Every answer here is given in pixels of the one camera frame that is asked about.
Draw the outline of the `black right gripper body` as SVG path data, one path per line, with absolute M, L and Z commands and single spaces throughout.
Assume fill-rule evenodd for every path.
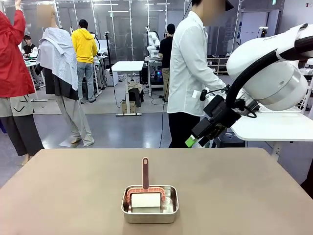
M 198 140 L 202 139 L 206 145 L 225 130 L 226 127 L 220 123 L 211 123 L 210 120 L 205 117 L 192 129 L 192 136 Z

